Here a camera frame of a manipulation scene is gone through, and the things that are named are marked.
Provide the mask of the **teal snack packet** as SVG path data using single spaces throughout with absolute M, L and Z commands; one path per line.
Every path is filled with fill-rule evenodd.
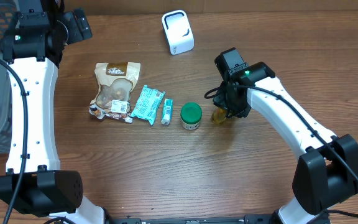
M 161 92 L 144 85 L 134 109 L 132 110 L 131 117 L 146 120 L 153 126 L 157 117 L 158 108 L 164 96 L 164 91 Z

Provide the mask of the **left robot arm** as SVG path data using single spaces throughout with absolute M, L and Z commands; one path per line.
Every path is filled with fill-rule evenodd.
M 111 223 L 108 212 L 83 192 L 80 174 L 62 170 L 55 144 L 53 101 L 67 45 L 92 36 L 82 9 L 63 1 L 19 1 L 5 31 L 0 64 L 11 83 L 12 136 L 0 199 L 13 211 L 47 223 Z

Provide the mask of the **brown and white snack bag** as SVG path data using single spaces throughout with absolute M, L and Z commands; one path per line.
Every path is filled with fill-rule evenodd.
M 97 63 L 94 74 L 98 94 L 89 104 L 89 113 L 98 119 L 111 118 L 132 123 L 131 93 L 140 75 L 138 62 Z

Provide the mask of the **green white tissue pack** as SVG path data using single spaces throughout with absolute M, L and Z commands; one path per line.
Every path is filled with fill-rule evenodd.
M 173 109 L 173 100 L 170 98 L 166 98 L 163 104 L 162 110 L 162 119 L 161 123 L 163 125 L 169 125 L 172 120 L 172 109 Z

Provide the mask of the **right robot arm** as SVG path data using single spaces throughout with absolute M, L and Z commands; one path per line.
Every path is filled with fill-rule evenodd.
M 272 215 L 247 215 L 246 223 L 329 223 L 329 208 L 358 194 L 358 143 L 313 119 L 265 63 L 248 65 L 235 48 L 214 60 L 223 78 L 213 103 L 226 117 L 258 111 L 295 155 L 294 198 Z

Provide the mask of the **green lid seasoning jar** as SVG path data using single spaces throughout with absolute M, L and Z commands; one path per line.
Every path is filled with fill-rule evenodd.
M 199 104 L 189 102 L 183 105 L 180 111 L 181 125 L 187 130 L 196 130 L 202 119 L 202 109 Z

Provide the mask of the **yellow dish soap bottle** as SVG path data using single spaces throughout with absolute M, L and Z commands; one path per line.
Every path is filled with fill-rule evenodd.
M 227 119 L 226 113 L 227 113 L 227 110 L 222 109 L 222 108 L 216 108 L 212 113 L 211 121 L 214 124 L 222 124 Z

